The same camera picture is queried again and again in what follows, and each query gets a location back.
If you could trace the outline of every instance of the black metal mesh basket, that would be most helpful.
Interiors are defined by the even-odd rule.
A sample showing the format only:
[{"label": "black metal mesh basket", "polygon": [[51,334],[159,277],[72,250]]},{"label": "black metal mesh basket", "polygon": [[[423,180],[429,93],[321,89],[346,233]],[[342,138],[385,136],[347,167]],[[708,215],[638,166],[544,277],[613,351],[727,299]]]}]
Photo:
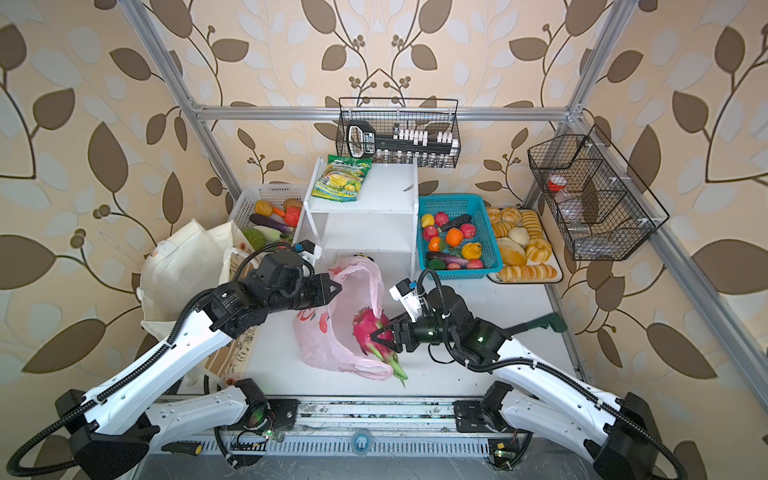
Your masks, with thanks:
[{"label": "black metal mesh basket", "polygon": [[[669,213],[629,163],[618,174],[605,160],[593,130],[535,145],[528,161],[573,259],[626,260]],[[644,208],[627,182],[650,195],[663,213]]]},{"label": "black metal mesh basket", "polygon": [[[371,156],[374,163],[455,168],[461,141],[458,100],[447,98],[342,97],[336,153]],[[355,135],[358,127],[362,137]]]}]

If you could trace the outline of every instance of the bread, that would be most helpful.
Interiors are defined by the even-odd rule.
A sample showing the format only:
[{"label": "bread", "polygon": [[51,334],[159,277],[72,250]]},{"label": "bread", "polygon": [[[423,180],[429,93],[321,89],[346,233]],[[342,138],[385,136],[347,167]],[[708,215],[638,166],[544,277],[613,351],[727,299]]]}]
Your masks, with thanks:
[{"label": "bread", "polygon": [[505,266],[498,273],[502,282],[541,282],[552,280],[558,271],[549,265]]},{"label": "bread", "polygon": [[502,221],[504,222],[512,222],[515,225],[520,223],[520,220],[522,219],[522,215],[520,213],[520,210],[512,207],[505,208],[502,210]]},{"label": "bread", "polygon": [[533,263],[544,263],[552,255],[552,245],[543,238],[534,238],[525,248],[525,256]]},{"label": "bread", "polygon": [[494,207],[486,207],[485,211],[488,212],[488,218],[491,219],[491,225],[502,221],[502,211]]},{"label": "bread", "polygon": [[496,243],[498,250],[502,253],[504,265],[525,265],[528,263],[525,250],[519,243],[509,240],[507,237],[497,238]]},{"label": "bread", "polygon": [[493,228],[493,234],[496,238],[506,237],[510,230],[515,228],[515,224],[512,222],[498,222],[491,225]]},{"label": "bread", "polygon": [[534,238],[544,238],[544,229],[541,228],[538,215],[533,210],[523,210],[520,223],[528,231],[531,240]]},{"label": "bread", "polygon": [[507,232],[507,237],[516,243],[520,243],[522,247],[528,245],[531,241],[528,231],[523,227],[515,227]]}]

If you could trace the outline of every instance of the pink dragon fruit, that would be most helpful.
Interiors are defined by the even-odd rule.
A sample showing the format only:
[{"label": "pink dragon fruit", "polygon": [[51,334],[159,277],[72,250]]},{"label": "pink dragon fruit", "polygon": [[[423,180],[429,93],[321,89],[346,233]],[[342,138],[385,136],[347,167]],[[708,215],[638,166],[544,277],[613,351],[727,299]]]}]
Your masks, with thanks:
[{"label": "pink dragon fruit", "polygon": [[[368,355],[368,352],[371,352],[373,355],[378,357],[379,360],[391,366],[395,377],[400,379],[403,386],[406,386],[405,380],[408,379],[408,376],[403,371],[400,364],[397,363],[397,353],[393,352],[391,349],[388,349],[384,345],[379,345],[378,343],[374,343],[371,340],[372,333],[384,327],[384,325],[389,324],[389,319],[386,317],[386,315],[382,313],[382,317],[377,319],[373,315],[373,310],[370,307],[367,307],[360,310],[357,315],[355,315],[355,319],[352,321],[352,324],[352,334],[357,339],[357,343],[360,345],[362,352],[366,355]],[[379,337],[390,342],[394,341],[392,332],[384,332]]]}]

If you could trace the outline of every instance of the wall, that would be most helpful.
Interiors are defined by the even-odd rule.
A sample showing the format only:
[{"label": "wall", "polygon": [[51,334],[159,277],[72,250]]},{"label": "wall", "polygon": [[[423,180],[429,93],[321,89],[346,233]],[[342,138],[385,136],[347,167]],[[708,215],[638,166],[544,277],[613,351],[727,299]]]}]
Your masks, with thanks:
[{"label": "wall", "polygon": [[[587,109],[763,349],[766,20],[757,0],[641,1]],[[556,229],[548,212],[545,228]],[[553,244],[594,383],[643,396],[690,478],[765,476],[768,417],[652,247],[574,263]]]},{"label": "wall", "polygon": [[[113,7],[0,2],[3,461],[56,419],[62,393],[134,360],[146,335],[134,288],[154,242],[227,217],[197,139]],[[157,114],[167,127],[147,142]],[[69,459],[65,433],[39,465]]]},{"label": "wall", "polygon": [[[565,106],[611,4],[560,0],[145,1],[165,45],[201,104],[336,107],[339,97],[458,99],[461,106]],[[220,146],[243,185],[307,183],[318,155],[336,153],[330,122],[219,121]],[[510,204],[532,178],[515,156],[546,140],[547,122],[461,125],[457,170],[419,171],[422,192],[481,193]],[[264,155],[257,163],[242,129]],[[496,161],[501,162],[502,170]],[[263,176],[262,170],[268,170]]]}]

